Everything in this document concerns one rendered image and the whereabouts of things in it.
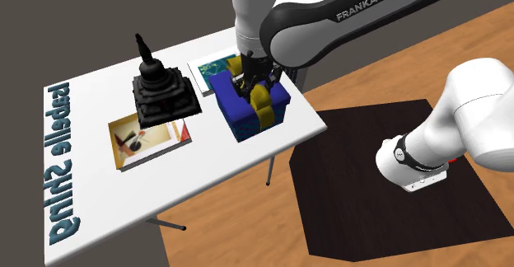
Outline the teal cover book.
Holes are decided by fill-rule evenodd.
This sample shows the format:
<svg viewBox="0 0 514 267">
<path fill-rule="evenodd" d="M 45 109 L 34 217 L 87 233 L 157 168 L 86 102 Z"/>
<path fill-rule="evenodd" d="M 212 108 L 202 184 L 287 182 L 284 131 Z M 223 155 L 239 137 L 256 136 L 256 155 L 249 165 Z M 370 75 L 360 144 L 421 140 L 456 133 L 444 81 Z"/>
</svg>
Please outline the teal cover book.
<svg viewBox="0 0 514 267">
<path fill-rule="evenodd" d="M 238 54 L 239 52 L 236 49 L 224 49 L 188 62 L 189 70 L 202 96 L 213 93 L 209 78 L 226 71 L 227 60 L 236 57 Z"/>
</svg>

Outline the white folding table teal lettering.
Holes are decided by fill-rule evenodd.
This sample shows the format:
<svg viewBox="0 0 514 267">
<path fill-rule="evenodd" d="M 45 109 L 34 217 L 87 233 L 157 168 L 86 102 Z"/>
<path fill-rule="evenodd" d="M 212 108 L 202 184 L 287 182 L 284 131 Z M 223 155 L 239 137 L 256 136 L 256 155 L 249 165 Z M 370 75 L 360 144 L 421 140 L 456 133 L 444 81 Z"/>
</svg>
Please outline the white folding table teal lettering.
<svg viewBox="0 0 514 267">
<path fill-rule="evenodd" d="M 44 243 L 44 263 L 73 255 L 227 180 L 326 128 L 288 77 L 281 124 L 237 142 L 215 96 L 201 96 L 201 112 L 185 123 L 191 142 L 127 171 L 114 164 L 111 121 L 135 112 L 133 78 L 140 59 L 73 77 L 43 90 L 44 200 L 72 211 L 72 234 Z"/>
</svg>

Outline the black stupa figure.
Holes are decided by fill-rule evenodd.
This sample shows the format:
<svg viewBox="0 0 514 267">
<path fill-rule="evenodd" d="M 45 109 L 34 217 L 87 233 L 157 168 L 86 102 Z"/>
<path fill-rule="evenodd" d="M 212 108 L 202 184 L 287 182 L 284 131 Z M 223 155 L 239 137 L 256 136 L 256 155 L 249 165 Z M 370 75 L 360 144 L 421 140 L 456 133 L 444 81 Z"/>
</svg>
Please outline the black stupa figure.
<svg viewBox="0 0 514 267">
<path fill-rule="evenodd" d="M 192 83 L 178 68 L 165 68 L 139 33 L 140 74 L 133 78 L 133 95 L 141 129 L 183 119 L 202 112 Z"/>
</svg>

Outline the blue gift box yellow ribbon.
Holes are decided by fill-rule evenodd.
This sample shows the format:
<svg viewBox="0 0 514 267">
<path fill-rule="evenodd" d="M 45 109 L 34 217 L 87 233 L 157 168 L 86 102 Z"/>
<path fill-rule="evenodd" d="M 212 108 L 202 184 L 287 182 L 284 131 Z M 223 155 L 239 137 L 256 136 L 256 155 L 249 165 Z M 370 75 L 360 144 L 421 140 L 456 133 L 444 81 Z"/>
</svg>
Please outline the blue gift box yellow ribbon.
<svg viewBox="0 0 514 267">
<path fill-rule="evenodd" d="M 209 78 L 209 83 L 236 140 L 242 142 L 275 125 L 281 124 L 291 97 L 280 82 L 264 94 L 265 81 L 255 85 L 250 103 L 239 97 L 232 85 L 234 73 L 242 74 L 241 56 L 227 60 L 227 70 Z"/>
</svg>

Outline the dark robot stand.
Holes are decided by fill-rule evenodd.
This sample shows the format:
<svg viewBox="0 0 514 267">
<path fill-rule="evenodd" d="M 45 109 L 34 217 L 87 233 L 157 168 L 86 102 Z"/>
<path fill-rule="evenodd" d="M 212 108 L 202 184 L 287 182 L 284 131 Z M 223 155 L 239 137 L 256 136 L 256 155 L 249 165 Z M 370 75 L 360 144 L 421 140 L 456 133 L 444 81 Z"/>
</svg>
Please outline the dark robot stand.
<svg viewBox="0 0 514 267">
<path fill-rule="evenodd" d="M 383 140 L 431 110 L 416 100 L 320 112 L 326 130 L 297 145 L 289 162 L 312 255 L 361 261 L 514 236 L 464 157 L 445 180 L 411 193 L 378 171 Z"/>
</svg>

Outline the yellow cover book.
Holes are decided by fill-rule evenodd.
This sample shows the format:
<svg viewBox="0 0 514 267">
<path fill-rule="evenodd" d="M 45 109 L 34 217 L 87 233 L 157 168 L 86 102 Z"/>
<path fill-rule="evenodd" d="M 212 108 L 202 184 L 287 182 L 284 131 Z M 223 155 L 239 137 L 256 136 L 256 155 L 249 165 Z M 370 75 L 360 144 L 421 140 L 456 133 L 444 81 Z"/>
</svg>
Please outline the yellow cover book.
<svg viewBox="0 0 514 267">
<path fill-rule="evenodd" d="M 142 129 L 132 114 L 108 124 L 117 170 L 126 171 L 192 142 L 183 119 Z"/>
</svg>

